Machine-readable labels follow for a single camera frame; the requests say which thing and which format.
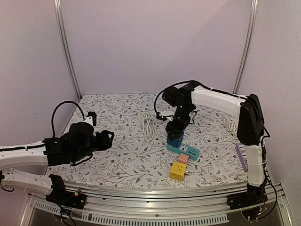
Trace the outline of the blue cube socket adapter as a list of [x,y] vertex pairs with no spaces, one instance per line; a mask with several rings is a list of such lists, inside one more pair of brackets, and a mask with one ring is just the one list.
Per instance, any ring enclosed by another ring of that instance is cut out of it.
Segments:
[[179,148],[181,146],[182,140],[183,140],[184,132],[179,133],[179,139],[175,139],[173,141],[169,141],[167,139],[167,144],[171,145],[173,147]]

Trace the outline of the pink plug adapter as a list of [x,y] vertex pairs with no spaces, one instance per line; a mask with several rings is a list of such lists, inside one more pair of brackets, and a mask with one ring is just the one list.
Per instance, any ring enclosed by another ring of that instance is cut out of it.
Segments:
[[181,154],[179,155],[177,161],[180,162],[180,163],[186,164],[187,161],[189,160],[189,158],[190,158],[190,157],[189,157],[188,155],[181,153]]

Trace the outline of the teal power strip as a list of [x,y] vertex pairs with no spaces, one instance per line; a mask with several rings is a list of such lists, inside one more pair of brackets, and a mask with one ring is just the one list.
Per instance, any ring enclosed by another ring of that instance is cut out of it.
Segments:
[[200,154],[200,150],[185,144],[181,144],[179,147],[167,144],[167,150],[176,154],[185,154],[193,161],[196,161]]

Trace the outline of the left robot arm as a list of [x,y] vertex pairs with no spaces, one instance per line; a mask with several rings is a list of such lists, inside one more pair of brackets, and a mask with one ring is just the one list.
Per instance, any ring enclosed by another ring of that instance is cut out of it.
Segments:
[[4,190],[23,189],[52,197],[59,204],[66,204],[70,194],[66,191],[63,179],[58,175],[36,175],[17,170],[23,166],[73,167],[85,163],[94,152],[111,148],[114,133],[95,131],[97,114],[81,111],[82,120],[71,124],[61,137],[53,134],[36,143],[2,146],[0,148],[0,186]]

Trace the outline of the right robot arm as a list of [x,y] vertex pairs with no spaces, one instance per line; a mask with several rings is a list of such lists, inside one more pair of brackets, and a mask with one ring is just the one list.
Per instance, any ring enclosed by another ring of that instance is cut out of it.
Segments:
[[265,197],[267,176],[266,149],[264,139],[270,137],[264,126],[264,117],[257,95],[236,95],[222,90],[209,88],[194,80],[173,84],[159,93],[164,101],[176,108],[173,114],[164,116],[156,111],[156,118],[162,121],[169,117],[172,120],[166,126],[167,139],[180,142],[184,130],[193,123],[190,117],[195,113],[197,105],[207,106],[230,114],[238,120],[237,138],[244,146],[248,165],[247,191],[235,195],[247,205],[254,205]]

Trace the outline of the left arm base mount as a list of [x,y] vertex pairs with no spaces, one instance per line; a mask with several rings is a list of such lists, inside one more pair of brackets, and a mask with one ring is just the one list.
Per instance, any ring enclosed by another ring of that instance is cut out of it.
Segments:
[[46,195],[46,201],[48,202],[80,210],[84,209],[86,200],[87,196],[81,192],[80,188],[75,192],[55,188],[49,195]]

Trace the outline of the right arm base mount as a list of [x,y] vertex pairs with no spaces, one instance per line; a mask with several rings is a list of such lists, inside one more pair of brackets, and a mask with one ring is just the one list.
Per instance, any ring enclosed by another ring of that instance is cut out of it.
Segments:
[[246,192],[231,194],[227,196],[226,204],[231,210],[250,207],[268,200],[265,190],[259,188],[247,190]]

